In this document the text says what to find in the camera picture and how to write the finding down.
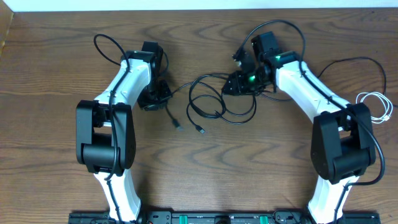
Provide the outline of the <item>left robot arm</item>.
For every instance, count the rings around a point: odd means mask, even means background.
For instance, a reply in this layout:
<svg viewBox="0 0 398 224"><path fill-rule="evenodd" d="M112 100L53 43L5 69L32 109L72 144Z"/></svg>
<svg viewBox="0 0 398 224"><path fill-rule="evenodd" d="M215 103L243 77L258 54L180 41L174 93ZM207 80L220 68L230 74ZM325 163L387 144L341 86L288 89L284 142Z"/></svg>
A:
<svg viewBox="0 0 398 224"><path fill-rule="evenodd" d="M123 52L107 88L76 106L76 159L100 182L115 223L140 219L142 203L131 174L136 155L132 109L155 111L167 104L171 91L162 78L164 55L157 42L149 41L140 50Z"/></svg>

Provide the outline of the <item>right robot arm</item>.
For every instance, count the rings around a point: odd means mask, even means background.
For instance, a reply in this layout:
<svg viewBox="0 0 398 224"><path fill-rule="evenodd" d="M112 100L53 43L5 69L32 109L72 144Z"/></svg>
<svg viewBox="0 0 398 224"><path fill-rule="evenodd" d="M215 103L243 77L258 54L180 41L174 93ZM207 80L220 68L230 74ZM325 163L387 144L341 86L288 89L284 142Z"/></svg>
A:
<svg viewBox="0 0 398 224"><path fill-rule="evenodd" d="M233 55L240 69L232 73L225 95L257 95L272 85L288 94L312 122L310 157L318 179L307 209L315 223L338 223L354 186L378 183L385 171L382 149L373 134L369 108L333 93L307 67L303 55L284 52L272 32Z"/></svg>

